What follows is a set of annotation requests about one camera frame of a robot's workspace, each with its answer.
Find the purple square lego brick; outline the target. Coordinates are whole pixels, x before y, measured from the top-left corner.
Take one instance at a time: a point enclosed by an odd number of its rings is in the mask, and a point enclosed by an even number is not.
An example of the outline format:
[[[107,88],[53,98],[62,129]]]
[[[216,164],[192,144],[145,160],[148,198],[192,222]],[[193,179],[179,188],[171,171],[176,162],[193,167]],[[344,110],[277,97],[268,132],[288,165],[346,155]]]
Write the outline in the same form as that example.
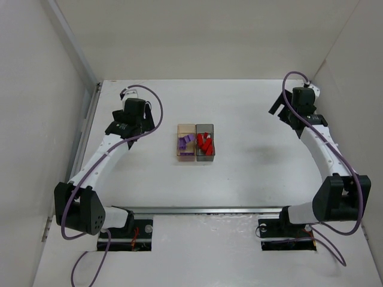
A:
[[[185,143],[183,138],[178,138],[178,149],[179,150],[185,150],[187,147],[187,144]]]

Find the red flower lego piece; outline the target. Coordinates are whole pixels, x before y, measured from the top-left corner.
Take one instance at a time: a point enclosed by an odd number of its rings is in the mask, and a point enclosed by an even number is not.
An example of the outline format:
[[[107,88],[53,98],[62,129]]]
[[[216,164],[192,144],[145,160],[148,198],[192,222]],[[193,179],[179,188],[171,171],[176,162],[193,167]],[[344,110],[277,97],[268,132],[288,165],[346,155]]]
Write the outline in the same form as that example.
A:
[[[203,145],[204,145],[203,135],[199,133],[197,134],[197,147],[202,149]]]

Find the red curved lego brick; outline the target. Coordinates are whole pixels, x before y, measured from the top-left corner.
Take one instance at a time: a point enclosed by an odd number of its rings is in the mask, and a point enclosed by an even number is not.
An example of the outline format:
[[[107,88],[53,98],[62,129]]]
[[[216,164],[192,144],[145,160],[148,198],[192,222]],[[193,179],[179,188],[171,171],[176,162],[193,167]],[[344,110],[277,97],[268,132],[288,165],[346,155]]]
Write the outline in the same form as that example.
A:
[[[213,154],[213,147],[212,147],[212,142],[211,141],[206,141],[201,149],[203,151],[203,153],[206,155],[206,156],[210,156]]]

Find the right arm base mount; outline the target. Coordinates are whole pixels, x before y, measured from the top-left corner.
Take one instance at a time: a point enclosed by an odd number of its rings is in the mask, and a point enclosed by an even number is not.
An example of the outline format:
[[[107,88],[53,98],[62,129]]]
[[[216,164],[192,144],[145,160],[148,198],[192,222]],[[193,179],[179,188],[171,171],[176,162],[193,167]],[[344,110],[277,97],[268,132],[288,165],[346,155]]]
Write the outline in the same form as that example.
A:
[[[316,251],[314,236],[306,224],[283,223],[278,215],[259,215],[257,236],[262,251]]]

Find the purple curved lego brick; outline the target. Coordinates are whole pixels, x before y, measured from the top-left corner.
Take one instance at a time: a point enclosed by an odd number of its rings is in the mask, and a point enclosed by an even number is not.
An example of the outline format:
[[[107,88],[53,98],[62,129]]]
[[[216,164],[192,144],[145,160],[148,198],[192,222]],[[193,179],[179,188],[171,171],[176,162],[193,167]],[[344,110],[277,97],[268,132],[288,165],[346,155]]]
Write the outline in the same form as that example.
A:
[[[182,157],[194,157],[194,152],[181,152],[180,156],[182,156]]]

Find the purple lego piece with butterfly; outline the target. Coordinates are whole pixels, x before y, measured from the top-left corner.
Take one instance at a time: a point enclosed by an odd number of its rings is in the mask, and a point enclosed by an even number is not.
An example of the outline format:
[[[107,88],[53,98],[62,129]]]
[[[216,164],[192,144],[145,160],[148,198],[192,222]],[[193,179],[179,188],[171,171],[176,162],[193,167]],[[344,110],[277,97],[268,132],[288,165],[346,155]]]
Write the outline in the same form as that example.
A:
[[[183,137],[185,143],[190,143],[194,141],[194,134],[188,134]]]

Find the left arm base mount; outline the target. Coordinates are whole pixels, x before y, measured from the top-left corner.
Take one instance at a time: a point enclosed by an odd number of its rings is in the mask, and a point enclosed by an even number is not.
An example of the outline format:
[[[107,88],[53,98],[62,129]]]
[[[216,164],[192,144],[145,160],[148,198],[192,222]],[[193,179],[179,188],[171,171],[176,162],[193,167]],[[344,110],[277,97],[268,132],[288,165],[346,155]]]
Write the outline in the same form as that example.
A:
[[[105,222],[98,235],[97,250],[141,252],[151,251],[153,218],[135,215],[120,207],[105,209]]]

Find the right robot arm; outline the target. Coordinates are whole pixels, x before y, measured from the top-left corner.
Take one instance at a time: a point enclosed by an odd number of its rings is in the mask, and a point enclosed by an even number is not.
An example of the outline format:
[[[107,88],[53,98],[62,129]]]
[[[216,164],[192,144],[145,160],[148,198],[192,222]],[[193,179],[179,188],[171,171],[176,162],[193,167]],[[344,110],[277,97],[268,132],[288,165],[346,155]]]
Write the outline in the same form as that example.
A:
[[[333,221],[360,223],[371,181],[346,162],[336,146],[325,118],[316,113],[317,95],[311,87],[283,90],[269,110],[290,126],[307,147],[323,183],[314,198],[304,204],[285,206],[279,214],[283,227],[324,224]]]

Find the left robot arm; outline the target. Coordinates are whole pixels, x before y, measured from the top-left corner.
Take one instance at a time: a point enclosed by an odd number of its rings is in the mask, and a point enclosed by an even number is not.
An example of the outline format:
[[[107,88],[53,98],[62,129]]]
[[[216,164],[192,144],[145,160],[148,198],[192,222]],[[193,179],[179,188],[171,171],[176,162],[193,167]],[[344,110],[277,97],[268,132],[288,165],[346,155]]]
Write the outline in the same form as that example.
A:
[[[114,166],[133,143],[154,128],[150,103],[143,99],[124,100],[121,110],[113,111],[113,122],[96,152],[69,182],[60,182],[54,189],[56,222],[83,234],[96,235],[102,229],[130,229],[132,212],[122,207],[106,207],[98,191]]]

